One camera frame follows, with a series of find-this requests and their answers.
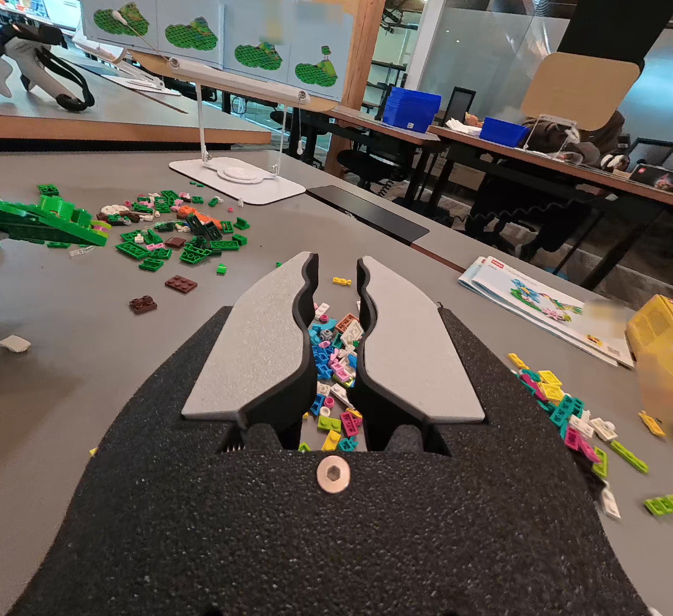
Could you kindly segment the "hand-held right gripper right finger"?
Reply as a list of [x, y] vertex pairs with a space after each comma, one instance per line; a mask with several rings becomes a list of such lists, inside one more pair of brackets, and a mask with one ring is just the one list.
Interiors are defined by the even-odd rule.
[[383, 451], [402, 426], [432, 446], [442, 426], [479, 426], [487, 415], [440, 308], [420, 288], [372, 256], [357, 262], [363, 329], [353, 404], [366, 446]]

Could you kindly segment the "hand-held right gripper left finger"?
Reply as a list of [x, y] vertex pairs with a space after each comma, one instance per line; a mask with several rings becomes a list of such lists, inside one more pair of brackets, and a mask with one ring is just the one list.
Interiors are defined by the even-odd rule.
[[272, 427], [298, 446], [316, 397], [309, 326], [314, 320], [318, 254], [302, 251], [259, 279], [231, 311], [182, 408], [188, 421], [229, 422], [246, 434]]

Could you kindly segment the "small colourful lego pieces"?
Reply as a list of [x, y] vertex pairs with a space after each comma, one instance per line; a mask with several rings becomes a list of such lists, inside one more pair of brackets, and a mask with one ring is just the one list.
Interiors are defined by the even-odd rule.
[[[442, 452], [448, 454], [450, 449], [446, 442], [440, 440], [440, 426], [486, 426], [492, 424], [492, 413], [486, 412], [486, 404], [480, 402], [484, 410], [484, 419], [481, 424], [470, 418], [462, 416], [437, 416], [431, 417], [429, 411], [419, 410], [411, 402], [416, 400], [417, 387], [423, 387], [425, 391], [425, 377], [421, 384], [421, 374], [417, 373], [416, 367], [410, 369], [410, 383], [402, 383], [402, 392], [411, 394], [411, 401], [405, 401], [401, 392], [376, 391], [374, 380], [366, 379], [364, 364], [366, 355], [364, 352], [364, 338], [366, 330], [362, 328], [360, 318], [348, 313], [340, 322], [328, 320], [327, 304], [315, 306], [316, 322], [310, 327], [310, 343], [315, 356], [317, 368], [317, 397], [305, 413], [306, 419], [310, 413], [317, 419], [317, 430], [327, 432], [329, 435], [341, 431], [341, 437], [337, 443], [336, 438], [330, 438], [323, 445], [324, 450], [339, 449], [340, 451], [354, 451], [360, 439], [358, 432], [361, 431], [363, 422], [365, 429], [369, 431], [367, 446], [369, 450], [378, 450], [383, 439], [392, 437], [393, 430], [400, 426], [416, 426], [424, 441], [424, 450], [427, 452]], [[504, 403], [509, 401], [504, 393], [495, 388], [495, 377], [492, 379], [486, 373], [485, 365], [470, 360], [468, 370], [467, 359], [462, 358], [458, 352], [458, 345], [466, 345], [458, 337], [453, 337], [452, 342], [456, 348], [459, 361], [458, 373], [465, 373], [468, 387], [478, 396], [476, 382], [486, 383], [485, 390], [495, 393], [495, 401]], [[613, 519], [619, 519], [617, 500], [613, 490], [610, 489], [610, 476], [614, 473], [610, 470], [610, 460], [613, 463], [621, 461], [629, 465], [643, 476], [651, 475], [652, 471], [646, 460], [628, 449], [619, 441], [614, 423], [610, 418], [601, 418], [590, 413], [590, 408], [585, 399], [572, 390], [564, 389], [562, 381], [549, 369], [536, 370], [529, 367], [526, 362], [514, 352], [507, 354], [511, 376], [519, 381], [517, 389], [524, 390], [530, 405], [536, 404], [547, 418], [550, 427], [553, 427], [555, 435], [559, 435], [565, 446], [565, 450], [577, 461], [580, 470], [588, 482], [592, 492], [597, 491], [598, 501], [607, 515]], [[365, 439], [361, 445], [364, 449]], [[643, 490], [641, 507], [654, 517], [672, 515], [672, 472], [669, 474], [665, 485], [667, 488], [659, 490]]]

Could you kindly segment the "green lego plate assembly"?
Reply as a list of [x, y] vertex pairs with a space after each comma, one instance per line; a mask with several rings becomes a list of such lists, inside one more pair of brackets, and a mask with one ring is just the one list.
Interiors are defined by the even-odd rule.
[[111, 228], [58, 196], [41, 196], [38, 204], [1, 200], [1, 233], [11, 240], [104, 247]]

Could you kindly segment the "instruction book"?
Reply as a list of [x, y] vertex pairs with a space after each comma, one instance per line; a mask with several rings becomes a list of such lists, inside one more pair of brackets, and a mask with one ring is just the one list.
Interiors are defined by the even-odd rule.
[[341, 101], [358, 0], [80, 0], [85, 36]]

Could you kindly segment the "lego instruction booklet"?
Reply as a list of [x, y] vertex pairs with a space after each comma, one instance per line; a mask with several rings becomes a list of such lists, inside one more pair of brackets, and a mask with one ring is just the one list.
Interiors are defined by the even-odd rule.
[[460, 285], [613, 366], [635, 362], [626, 336], [604, 335], [585, 316], [585, 303], [529, 277], [493, 256], [477, 258]]

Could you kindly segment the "cluster of green lego parts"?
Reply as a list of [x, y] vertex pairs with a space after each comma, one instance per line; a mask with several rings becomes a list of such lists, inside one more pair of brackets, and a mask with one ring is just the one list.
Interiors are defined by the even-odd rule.
[[[216, 275], [225, 275], [221, 262], [226, 252], [241, 250], [247, 245], [246, 234], [251, 222], [234, 208], [224, 210], [223, 197], [204, 200], [203, 184], [190, 182], [189, 191], [160, 190], [141, 192], [134, 198], [105, 204], [95, 219], [111, 225], [107, 244], [122, 258], [133, 261], [141, 272], [153, 274], [171, 260], [183, 266], [202, 266], [209, 259], [219, 263]], [[38, 184], [41, 196], [61, 193], [54, 183]], [[95, 246], [45, 243], [48, 247], [70, 249], [76, 256], [92, 251]]]

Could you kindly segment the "yellow lego box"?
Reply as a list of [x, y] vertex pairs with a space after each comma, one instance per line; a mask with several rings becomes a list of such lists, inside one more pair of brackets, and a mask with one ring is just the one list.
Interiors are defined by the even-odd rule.
[[672, 433], [672, 299], [653, 296], [626, 327], [644, 410]]

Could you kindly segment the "black flat desk panel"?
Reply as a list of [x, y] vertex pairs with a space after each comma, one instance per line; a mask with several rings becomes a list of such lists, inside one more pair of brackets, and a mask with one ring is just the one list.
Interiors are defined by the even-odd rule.
[[311, 188], [306, 194], [408, 246], [429, 233], [425, 226], [334, 185]]

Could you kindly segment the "white book stand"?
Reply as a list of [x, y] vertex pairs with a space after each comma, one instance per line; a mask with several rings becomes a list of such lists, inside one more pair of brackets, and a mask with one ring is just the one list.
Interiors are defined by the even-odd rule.
[[197, 86], [200, 141], [200, 157], [173, 160], [169, 163], [171, 170], [199, 180], [215, 191], [238, 200], [241, 205], [267, 205], [306, 191], [305, 187], [294, 185], [280, 176], [281, 158], [276, 158], [271, 170], [266, 170], [240, 158], [211, 156], [206, 147], [203, 99], [200, 95], [200, 86], [206, 84], [208, 87], [218, 87], [248, 97], [275, 101], [285, 107], [300, 108], [307, 107], [311, 102], [310, 94], [305, 89], [229, 73], [180, 57], [169, 58], [168, 64], [173, 78], [192, 81]]

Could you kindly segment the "black office chair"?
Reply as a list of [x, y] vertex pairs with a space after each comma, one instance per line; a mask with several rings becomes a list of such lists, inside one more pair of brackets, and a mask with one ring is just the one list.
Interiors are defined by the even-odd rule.
[[413, 160], [409, 149], [372, 147], [362, 142], [352, 142], [349, 149], [341, 150], [336, 157], [346, 172], [358, 176], [357, 186], [372, 191], [380, 186], [378, 195], [383, 197], [392, 187], [407, 177], [409, 162]]

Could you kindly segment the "long brown desk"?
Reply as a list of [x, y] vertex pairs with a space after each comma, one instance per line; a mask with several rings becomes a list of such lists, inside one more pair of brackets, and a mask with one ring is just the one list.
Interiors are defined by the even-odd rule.
[[408, 209], [413, 207], [430, 158], [444, 149], [442, 141], [436, 135], [392, 127], [376, 120], [374, 116], [337, 106], [324, 113], [293, 110], [290, 145], [286, 153], [312, 165], [317, 137], [320, 134], [330, 134], [332, 141], [348, 141], [348, 146], [344, 149], [351, 148], [352, 142], [362, 142], [382, 149], [400, 146], [409, 149], [413, 160], [409, 162], [407, 177], [402, 181], [408, 181], [408, 186], [401, 200], [402, 205]]
[[566, 200], [591, 203], [592, 208], [618, 214], [634, 222], [634, 227], [602, 258], [582, 283], [595, 289], [651, 227], [665, 210], [672, 210], [672, 193], [632, 182], [615, 173], [583, 165], [573, 165], [519, 147], [455, 132], [445, 126], [432, 125], [442, 149], [447, 151], [446, 164], [426, 204], [425, 216], [433, 217], [437, 204], [455, 163], [470, 166], [510, 182], [535, 188]]

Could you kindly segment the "small blue box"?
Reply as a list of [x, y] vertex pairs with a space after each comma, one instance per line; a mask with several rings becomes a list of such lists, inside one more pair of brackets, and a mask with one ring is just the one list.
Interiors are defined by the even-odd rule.
[[506, 122], [494, 117], [486, 116], [483, 120], [478, 138], [482, 141], [491, 142], [500, 146], [520, 149], [525, 145], [529, 135], [530, 128], [526, 125]]

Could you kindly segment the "blue storage crate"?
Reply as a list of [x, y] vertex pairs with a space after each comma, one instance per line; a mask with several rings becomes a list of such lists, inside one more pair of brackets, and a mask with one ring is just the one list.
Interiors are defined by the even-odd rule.
[[382, 123], [424, 134], [433, 124], [441, 102], [440, 95], [392, 87], [383, 109]]

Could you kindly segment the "black and white headset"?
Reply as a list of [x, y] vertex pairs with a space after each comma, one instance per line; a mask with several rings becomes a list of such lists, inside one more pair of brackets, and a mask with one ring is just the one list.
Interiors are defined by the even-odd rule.
[[63, 109], [79, 113], [96, 103], [87, 81], [72, 65], [54, 55], [52, 46], [63, 46], [63, 32], [54, 25], [7, 22], [1, 24], [1, 95], [12, 97], [7, 79], [14, 61], [20, 80], [29, 92], [38, 87]]

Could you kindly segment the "wooden support post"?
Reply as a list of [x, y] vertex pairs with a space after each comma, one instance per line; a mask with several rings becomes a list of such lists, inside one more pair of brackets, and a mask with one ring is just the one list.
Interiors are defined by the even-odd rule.
[[341, 107], [360, 112], [386, 0], [359, 0]]

